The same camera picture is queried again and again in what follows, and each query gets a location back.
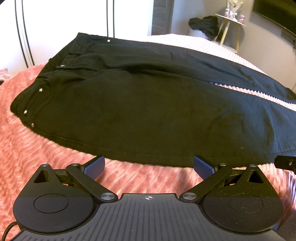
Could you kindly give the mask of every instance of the wall outlet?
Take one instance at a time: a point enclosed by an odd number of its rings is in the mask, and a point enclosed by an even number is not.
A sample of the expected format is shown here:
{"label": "wall outlet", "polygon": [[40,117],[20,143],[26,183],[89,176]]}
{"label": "wall outlet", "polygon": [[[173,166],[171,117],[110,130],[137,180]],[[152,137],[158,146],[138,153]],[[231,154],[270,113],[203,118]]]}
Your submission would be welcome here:
{"label": "wall outlet", "polygon": [[296,37],[290,34],[286,30],[282,30],[281,37],[287,40],[290,44],[292,44],[295,47]]}

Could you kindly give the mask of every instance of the bed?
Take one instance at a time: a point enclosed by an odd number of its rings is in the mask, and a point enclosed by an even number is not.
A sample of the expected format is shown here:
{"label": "bed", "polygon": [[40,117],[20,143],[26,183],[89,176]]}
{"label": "bed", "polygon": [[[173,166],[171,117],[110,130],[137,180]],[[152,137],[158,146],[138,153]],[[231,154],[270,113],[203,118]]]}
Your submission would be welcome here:
{"label": "bed", "polygon": [[[168,34],[148,36],[145,39],[137,39],[137,41],[194,49],[237,62],[264,73],[233,52],[200,37]],[[12,213],[14,200],[41,164],[48,163],[53,169],[62,169],[71,163],[83,164],[94,157],[90,154],[59,146],[33,133],[30,129],[23,126],[20,119],[11,113],[10,105],[13,99],[34,81],[44,65],[39,64],[23,70],[10,79],[5,80],[0,87],[1,235],[8,224],[14,221]],[[246,90],[234,90],[257,95]],[[296,111],[294,105],[282,103],[280,100],[270,96],[258,96]],[[273,163],[259,165],[259,167],[267,176],[284,204],[285,210],[281,225],[296,209],[296,176],[293,172],[276,169]],[[201,182],[202,179],[192,168],[142,165],[106,159],[105,170],[96,181],[112,190],[118,197],[122,193],[176,193],[179,196],[184,191]],[[7,240],[11,239],[18,232],[18,227],[14,227],[9,232]]]}

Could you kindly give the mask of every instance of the ridged plastic surface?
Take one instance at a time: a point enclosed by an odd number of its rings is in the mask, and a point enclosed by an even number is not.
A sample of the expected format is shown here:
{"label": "ridged plastic surface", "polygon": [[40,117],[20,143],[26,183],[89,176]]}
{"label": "ridged plastic surface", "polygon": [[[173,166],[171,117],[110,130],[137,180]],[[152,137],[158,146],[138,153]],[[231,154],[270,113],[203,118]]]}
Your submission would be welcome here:
{"label": "ridged plastic surface", "polygon": [[33,234],[22,231],[13,241],[283,241],[277,233],[229,233],[211,224],[195,204],[174,194],[124,194],[102,204],[85,225],[68,233]]}

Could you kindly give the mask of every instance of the black cable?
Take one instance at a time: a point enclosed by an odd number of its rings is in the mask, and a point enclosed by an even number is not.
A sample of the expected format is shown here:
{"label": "black cable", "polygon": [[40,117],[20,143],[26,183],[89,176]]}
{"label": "black cable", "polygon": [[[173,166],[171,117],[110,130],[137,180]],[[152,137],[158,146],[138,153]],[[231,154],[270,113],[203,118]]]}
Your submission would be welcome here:
{"label": "black cable", "polygon": [[114,28],[114,0],[113,0],[113,38],[115,38],[115,28]]}
{"label": "black cable", "polygon": [[20,30],[18,28],[18,23],[17,23],[17,3],[16,3],[16,0],[15,0],[15,21],[16,21],[16,24],[17,24],[17,34],[19,36],[19,41],[20,41],[20,48],[22,49],[22,55],[24,57],[24,60],[25,60],[25,63],[26,63],[26,66],[27,68],[29,67],[28,66],[28,63],[27,63],[27,60],[26,60],[26,57],[25,57],[25,53],[24,53],[24,49],[22,48],[22,42],[20,40]]}
{"label": "black cable", "polygon": [[24,23],[25,36],[26,36],[27,45],[28,45],[28,48],[29,48],[30,57],[31,57],[31,60],[32,60],[33,65],[35,65],[34,60],[33,60],[33,57],[32,57],[32,53],[31,53],[31,49],[30,49],[30,45],[29,45],[29,41],[28,41],[27,31],[26,31],[23,2],[22,2],[22,21],[23,21],[23,23]]}
{"label": "black cable", "polygon": [[5,241],[8,232],[11,230],[12,227],[14,227],[16,225],[17,225],[17,222],[12,222],[10,225],[7,226],[7,228],[5,229],[5,231],[3,233],[3,236],[1,238],[1,241]]}
{"label": "black cable", "polygon": [[107,6],[107,37],[109,37],[109,30],[108,30],[108,0],[106,0],[106,6]]}

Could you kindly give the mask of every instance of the black circular base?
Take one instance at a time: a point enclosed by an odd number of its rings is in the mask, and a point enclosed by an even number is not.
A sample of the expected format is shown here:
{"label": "black circular base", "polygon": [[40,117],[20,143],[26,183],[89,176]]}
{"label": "black circular base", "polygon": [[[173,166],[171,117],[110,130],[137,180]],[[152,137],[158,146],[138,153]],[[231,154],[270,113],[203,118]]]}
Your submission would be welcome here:
{"label": "black circular base", "polygon": [[211,221],[233,232],[266,231],[277,224],[283,213],[279,197],[257,197],[249,193],[219,195],[219,191],[209,193],[203,209]]}
{"label": "black circular base", "polygon": [[17,197],[13,213],[22,228],[59,233],[85,222],[93,209],[90,195],[78,188],[61,185],[58,190],[45,189],[39,197]]}

